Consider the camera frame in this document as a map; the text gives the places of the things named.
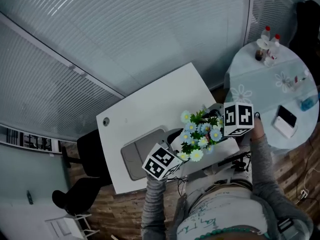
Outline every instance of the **chair backrest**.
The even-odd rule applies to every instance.
[[[72,216],[82,214],[92,206],[103,184],[101,178],[81,178],[67,193],[54,191],[52,200]]]
[[[88,176],[106,177],[109,175],[98,130],[82,136],[76,144],[83,169]]]

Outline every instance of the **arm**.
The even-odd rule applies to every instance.
[[[142,239],[165,240],[164,192],[167,178],[156,180],[147,174],[147,180],[141,222]]]
[[[301,220],[312,232],[312,221],[291,201],[278,186],[274,171],[271,152],[267,137],[260,119],[254,119],[255,127],[251,133],[251,162],[253,194],[264,199],[272,208],[278,219]]]

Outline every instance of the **blue flower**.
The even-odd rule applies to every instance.
[[[184,152],[178,153],[177,156],[183,161],[187,161],[189,159],[189,157],[190,157],[189,154],[184,153]]]
[[[202,134],[207,134],[212,129],[212,126],[210,123],[206,122],[201,126],[201,132]]]
[[[191,133],[188,131],[182,131],[180,134],[180,139],[182,142],[188,143],[191,139]]]
[[[180,116],[181,122],[184,124],[189,123],[190,117],[191,117],[191,113],[189,111],[187,111],[187,110],[183,111]]]
[[[210,113],[210,109],[206,108],[206,106],[204,104],[202,105],[202,110],[204,111],[204,114]]]
[[[193,134],[197,130],[197,125],[194,122],[188,122],[184,129]]]
[[[213,151],[214,151],[214,145],[210,145],[204,150],[206,155],[212,154]]]
[[[188,143],[189,145],[194,146],[194,145],[196,145],[196,144],[198,143],[198,140],[195,139],[195,138],[190,138],[190,139],[187,141],[187,143]]]
[[[191,161],[198,162],[204,156],[204,153],[200,149],[195,149],[190,153]]]
[[[197,133],[199,133],[199,134],[202,134],[202,131],[201,131],[202,125],[203,125],[202,123],[199,123],[198,126],[196,127],[196,131],[197,131]]]
[[[205,147],[207,144],[208,144],[208,140],[205,136],[199,139],[198,146],[200,148]]]
[[[210,132],[210,137],[211,139],[214,141],[214,142],[218,142],[221,140],[222,138],[222,133],[220,130],[218,129],[213,129],[211,132]]]

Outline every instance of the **light blue tablecloth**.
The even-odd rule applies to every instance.
[[[288,88],[287,83],[304,70],[308,70],[305,64],[294,59],[232,77],[227,101],[252,103],[254,111],[260,113],[294,99],[299,101],[315,88],[313,79],[307,77],[296,91]]]

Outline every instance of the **electronic device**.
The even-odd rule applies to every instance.
[[[278,113],[278,117],[281,117],[285,122],[287,122],[292,128],[295,127],[297,117],[293,115],[289,110],[280,105]]]
[[[276,118],[273,122],[274,128],[276,128],[282,135],[290,139],[297,130],[296,125],[297,117],[293,115],[283,106],[279,107]]]

